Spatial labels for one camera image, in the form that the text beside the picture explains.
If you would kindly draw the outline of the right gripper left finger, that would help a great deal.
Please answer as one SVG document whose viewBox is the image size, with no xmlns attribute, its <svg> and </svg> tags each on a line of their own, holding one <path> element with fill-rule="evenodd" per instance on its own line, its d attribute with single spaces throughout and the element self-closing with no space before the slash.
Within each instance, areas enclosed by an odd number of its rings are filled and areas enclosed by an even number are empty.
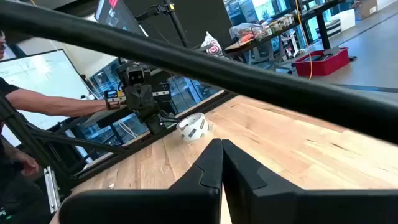
<svg viewBox="0 0 398 224">
<path fill-rule="evenodd" d="M 213 139 L 168 189 L 91 190 L 60 208 L 60 224 L 219 224 L 223 143 Z"/>
</svg>

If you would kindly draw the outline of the person's forearm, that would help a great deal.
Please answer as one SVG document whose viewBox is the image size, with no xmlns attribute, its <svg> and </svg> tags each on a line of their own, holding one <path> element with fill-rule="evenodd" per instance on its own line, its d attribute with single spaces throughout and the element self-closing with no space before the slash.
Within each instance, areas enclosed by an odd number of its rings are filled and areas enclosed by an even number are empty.
<svg viewBox="0 0 398 224">
<path fill-rule="evenodd" d="M 46 96 L 35 91 L 18 89 L 6 95 L 17 110 L 45 114 L 47 116 L 79 117 L 106 109 L 104 100 L 77 100 L 57 96 Z"/>
</svg>

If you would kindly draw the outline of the black framed window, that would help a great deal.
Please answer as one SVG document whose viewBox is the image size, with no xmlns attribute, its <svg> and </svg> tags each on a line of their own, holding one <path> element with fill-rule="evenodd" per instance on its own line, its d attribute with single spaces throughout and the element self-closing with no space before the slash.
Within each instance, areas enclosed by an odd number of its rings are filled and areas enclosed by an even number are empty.
<svg viewBox="0 0 398 224">
<path fill-rule="evenodd" d="M 91 91 L 98 98 L 104 97 L 106 90 L 115 90 L 119 85 L 119 78 L 115 68 L 120 64 L 113 60 L 93 76 L 87 78 Z M 174 113 L 181 113 L 203 100 L 218 93 L 221 89 L 187 77 L 160 72 L 152 76 L 153 81 L 169 83 Z M 124 144 L 148 131 L 147 126 L 140 122 L 136 115 L 130 114 L 110 126 L 100 128 L 96 123 L 90 126 L 78 125 L 72 129 L 78 138 L 105 143 L 110 145 Z"/>
</svg>

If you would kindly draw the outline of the black stand pole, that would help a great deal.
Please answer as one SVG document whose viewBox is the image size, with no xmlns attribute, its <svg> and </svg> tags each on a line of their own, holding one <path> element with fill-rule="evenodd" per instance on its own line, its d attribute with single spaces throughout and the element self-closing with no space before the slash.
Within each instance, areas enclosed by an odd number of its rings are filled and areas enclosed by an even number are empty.
<svg viewBox="0 0 398 224">
<path fill-rule="evenodd" d="M 172 24 L 174 25 L 177 34 L 179 36 L 179 39 L 184 47 L 188 47 L 188 40 L 185 35 L 185 32 L 183 30 L 183 27 L 180 23 L 180 20 L 177 17 L 177 14 L 175 12 L 175 6 L 174 3 L 171 2 L 171 0 L 163 0 L 163 5 L 152 5 L 148 10 L 143 12 L 142 14 L 136 16 L 136 20 L 139 22 L 143 22 L 144 20 L 158 16 L 161 14 L 168 15 L 172 21 Z"/>
</svg>

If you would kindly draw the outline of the black monitor with red graphics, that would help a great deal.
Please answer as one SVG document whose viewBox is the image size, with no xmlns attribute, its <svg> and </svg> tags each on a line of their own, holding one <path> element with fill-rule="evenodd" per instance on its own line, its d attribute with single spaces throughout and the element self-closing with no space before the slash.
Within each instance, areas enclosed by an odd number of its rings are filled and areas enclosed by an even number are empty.
<svg viewBox="0 0 398 224">
<path fill-rule="evenodd" d="M 139 25 L 123 0 L 98 0 L 94 18 L 100 24 L 147 37 L 146 32 Z"/>
</svg>

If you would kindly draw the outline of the white bag red print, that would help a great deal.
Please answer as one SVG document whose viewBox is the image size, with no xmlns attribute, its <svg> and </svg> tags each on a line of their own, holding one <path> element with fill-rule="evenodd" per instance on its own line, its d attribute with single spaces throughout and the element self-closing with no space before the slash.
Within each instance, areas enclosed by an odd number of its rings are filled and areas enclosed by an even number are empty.
<svg viewBox="0 0 398 224">
<path fill-rule="evenodd" d="M 202 42 L 200 48 L 203 49 L 208 55 L 224 57 L 221 45 L 208 31 L 206 31 L 204 41 Z"/>
</svg>

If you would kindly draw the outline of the large white display screen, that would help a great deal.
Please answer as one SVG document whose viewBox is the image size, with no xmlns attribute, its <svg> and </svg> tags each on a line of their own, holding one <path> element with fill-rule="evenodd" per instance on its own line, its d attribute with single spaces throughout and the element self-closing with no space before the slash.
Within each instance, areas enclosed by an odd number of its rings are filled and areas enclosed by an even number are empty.
<svg viewBox="0 0 398 224">
<path fill-rule="evenodd" d="M 80 100 L 90 94 L 63 50 L 2 61 L 0 77 L 9 84 L 47 96 Z"/>
</svg>

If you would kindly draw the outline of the aluminium extrusion bar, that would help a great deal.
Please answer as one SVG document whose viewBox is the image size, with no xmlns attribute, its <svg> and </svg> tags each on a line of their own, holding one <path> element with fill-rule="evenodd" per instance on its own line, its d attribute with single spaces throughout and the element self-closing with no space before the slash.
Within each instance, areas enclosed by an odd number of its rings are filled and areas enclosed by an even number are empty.
<svg viewBox="0 0 398 224">
<path fill-rule="evenodd" d="M 55 172 L 51 169 L 50 166 L 44 168 L 44 177 L 47 189 L 47 197 L 49 200 L 50 213 L 55 214 L 58 211 L 61 202 Z"/>
</svg>

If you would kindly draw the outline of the clear plastic bag of goods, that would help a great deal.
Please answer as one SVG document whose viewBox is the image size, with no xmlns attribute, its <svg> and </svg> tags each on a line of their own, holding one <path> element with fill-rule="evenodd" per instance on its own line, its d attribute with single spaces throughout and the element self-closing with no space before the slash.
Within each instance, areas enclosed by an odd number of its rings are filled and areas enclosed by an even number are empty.
<svg viewBox="0 0 398 224">
<path fill-rule="evenodd" d="M 240 42 L 245 42 L 250 39 L 260 41 L 267 36 L 260 24 L 253 23 L 241 23 L 232 26 L 229 29 L 229 34 L 233 40 L 238 40 Z"/>
</svg>

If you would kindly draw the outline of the grey office chair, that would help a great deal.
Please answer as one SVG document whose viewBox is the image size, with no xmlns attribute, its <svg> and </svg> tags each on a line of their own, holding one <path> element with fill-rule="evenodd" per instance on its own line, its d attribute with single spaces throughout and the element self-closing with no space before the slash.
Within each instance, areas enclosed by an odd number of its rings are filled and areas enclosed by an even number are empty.
<svg viewBox="0 0 398 224">
<path fill-rule="evenodd" d="M 249 51 L 249 65 L 263 65 L 265 69 L 285 70 L 288 74 L 293 73 L 293 67 L 289 60 L 289 45 L 285 44 L 282 36 L 277 39 L 277 49 L 274 50 L 272 40 L 269 40 Z"/>
</svg>

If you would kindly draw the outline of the red plastic bin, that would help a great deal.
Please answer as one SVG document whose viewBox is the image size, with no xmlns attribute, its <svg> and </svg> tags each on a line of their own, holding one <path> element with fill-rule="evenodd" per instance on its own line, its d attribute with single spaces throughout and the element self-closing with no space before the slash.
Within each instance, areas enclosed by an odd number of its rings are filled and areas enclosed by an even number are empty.
<svg viewBox="0 0 398 224">
<path fill-rule="evenodd" d="M 293 65 L 299 76 L 327 76 L 350 63 L 348 47 L 315 50 L 296 60 Z"/>
</svg>

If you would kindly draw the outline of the black shelf table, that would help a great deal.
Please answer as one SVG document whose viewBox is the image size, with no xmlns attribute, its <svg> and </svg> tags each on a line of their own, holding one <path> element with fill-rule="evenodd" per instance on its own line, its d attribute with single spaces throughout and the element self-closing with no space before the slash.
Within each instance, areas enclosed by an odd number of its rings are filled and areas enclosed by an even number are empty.
<svg viewBox="0 0 398 224">
<path fill-rule="evenodd" d="M 314 8 L 310 9 L 304 15 L 301 15 L 298 12 L 298 16 L 297 16 L 297 19 L 295 20 L 295 22 L 292 24 L 289 24 L 288 26 L 285 26 L 283 29 L 278 30 L 277 32 L 273 32 L 271 35 L 265 36 L 260 41 L 257 41 L 256 39 L 250 39 L 250 40 L 247 40 L 242 43 L 236 42 L 233 45 L 226 47 L 224 49 L 224 52 L 228 56 L 235 56 L 235 55 L 243 54 L 244 52 L 251 50 L 251 49 L 273 39 L 274 37 L 280 36 L 284 32 L 287 32 L 288 30 L 299 26 L 300 21 L 303 24 L 304 22 L 307 22 L 308 20 L 312 19 L 313 17 L 315 17 L 317 19 L 318 28 L 320 31 L 320 39 L 322 40 L 323 48 L 330 49 L 331 48 L 330 41 L 329 41 L 329 37 L 327 34 L 326 24 L 325 24 L 325 20 L 323 18 L 323 13 L 325 11 L 345 2 L 345 1 L 346 0 L 329 0 L 329 1 L 326 1 L 325 3 L 321 4 L 320 6 L 316 7 L 315 9 Z"/>
</svg>

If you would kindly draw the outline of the white box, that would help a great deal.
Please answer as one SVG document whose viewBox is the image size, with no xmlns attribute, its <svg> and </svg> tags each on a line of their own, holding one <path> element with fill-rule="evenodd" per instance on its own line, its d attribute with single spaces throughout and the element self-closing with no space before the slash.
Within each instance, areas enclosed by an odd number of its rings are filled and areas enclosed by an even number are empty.
<svg viewBox="0 0 398 224">
<path fill-rule="evenodd" d="M 348 30 L 356 25 L 354 9 L 339 12 L 338 14 L 332 16 L 330 19 L 331 20 L 335 20 L 335 19 L 340 20 L 340 26 L 341 26 L 342 32 L 345 30 Z"/>
</svg>

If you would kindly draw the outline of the cardboard box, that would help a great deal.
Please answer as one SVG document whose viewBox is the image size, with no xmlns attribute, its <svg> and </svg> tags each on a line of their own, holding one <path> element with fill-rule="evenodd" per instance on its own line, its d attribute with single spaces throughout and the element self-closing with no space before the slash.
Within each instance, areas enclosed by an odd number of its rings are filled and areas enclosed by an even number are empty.
<svg viewBox="0 0 398 224">
<path fill-rule="evenodd" d="M 378 10 L 377 0 L 355 0 L 352 5 L 357 20 L 365 19 Z"/>
</svg>

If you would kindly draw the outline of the black table frame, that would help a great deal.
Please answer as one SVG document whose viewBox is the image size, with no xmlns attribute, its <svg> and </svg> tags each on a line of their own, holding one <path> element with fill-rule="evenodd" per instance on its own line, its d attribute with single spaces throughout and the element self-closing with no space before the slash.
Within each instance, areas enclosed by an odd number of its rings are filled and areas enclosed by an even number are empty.
<svg viewBox="0 0 398 224">
<path fill-rule="evenodd" d="M 177 125 L 172 124 L 155 133 L 147 131 L 133 139 L 130 143 L 125 143 L 120 146 L 110 146 L 84 139 L 70 138 L 62 134 L 64 131 L 74 127 L 77 122 L 82 121 L 82 117 L 73 120 L 56 132 L 39 129 L 33 124 L 30 124 L 3 96 L 0 96 L 0 119 L 6 123 L 7 127 L 18 138 L 21 144 L 32 151 L 39 162 L 54 169 L 58 177 L 55 182 L 65 193 L 177 129 Z M 85 170 L 72 173 L 64 165 L 57 162 L 55 157 L 51 155 L 54 144 L 63 145 L 64 147 L 81 146 L 90 152 L 109 152 L 111 155 Z"/>
</svg>

